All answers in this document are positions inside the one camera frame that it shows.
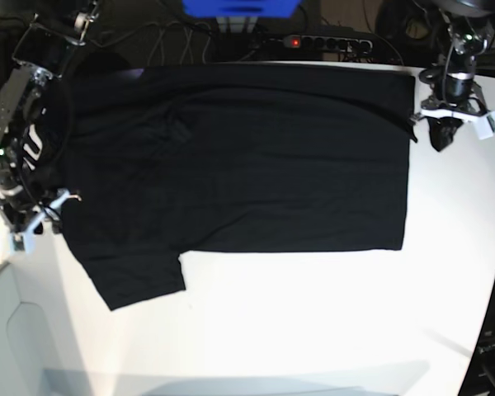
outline black t-shirt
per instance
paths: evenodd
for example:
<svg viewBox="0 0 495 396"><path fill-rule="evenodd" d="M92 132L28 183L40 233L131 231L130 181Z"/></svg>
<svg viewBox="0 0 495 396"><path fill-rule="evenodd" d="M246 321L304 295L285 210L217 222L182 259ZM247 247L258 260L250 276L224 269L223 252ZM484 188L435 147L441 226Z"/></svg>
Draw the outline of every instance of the black t-shirt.
<svg viewBox="0 0 495 396"><path fill-rule="evenodd" d="M218 64L76 81L64 237L110 309L184 290L190 251L399 250L414 78ZM55 133L57 101L40 127Z"/></svg>

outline blue box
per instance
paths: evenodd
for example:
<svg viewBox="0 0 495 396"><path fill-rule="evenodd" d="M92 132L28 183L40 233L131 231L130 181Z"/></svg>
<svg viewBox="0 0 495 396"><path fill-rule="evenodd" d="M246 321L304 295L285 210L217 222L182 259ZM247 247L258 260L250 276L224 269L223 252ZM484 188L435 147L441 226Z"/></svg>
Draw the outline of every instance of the blue box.
<svg viewBox="0 0 495 396"><path fill-rule="evenodd" d="M185 12L196 18L289 18L301 0L183 0Z"/></svg>

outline t-shirt sleeve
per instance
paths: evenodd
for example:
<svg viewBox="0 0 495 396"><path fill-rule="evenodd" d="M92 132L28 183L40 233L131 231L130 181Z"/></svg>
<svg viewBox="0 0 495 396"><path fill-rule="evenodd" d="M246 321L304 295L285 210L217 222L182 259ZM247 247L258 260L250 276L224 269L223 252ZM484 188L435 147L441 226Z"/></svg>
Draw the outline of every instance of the t-shirt sleeve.
<svg viewBox="0 0 495 396"><path fill-rule="evenodd" d="M186 289L176 252L93 257L78 250L72 252L112 311Z"/></svg>

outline white table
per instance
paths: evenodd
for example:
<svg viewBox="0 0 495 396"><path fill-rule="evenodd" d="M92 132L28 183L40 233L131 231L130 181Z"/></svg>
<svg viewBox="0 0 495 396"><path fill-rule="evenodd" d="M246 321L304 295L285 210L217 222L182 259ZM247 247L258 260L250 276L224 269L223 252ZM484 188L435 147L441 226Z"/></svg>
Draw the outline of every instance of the white table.
<svg viewBox="0 0 495 396"><path fill-rule="evenodd" d="M495 79L477 81L495 110ZM401 252L190 252L187 292L111 313L64 240L41 238L12 263L57 344L50 368L96 396L457 394L495 277L495 137L465 126L436 153L426 122L415 133Z"/></svg>

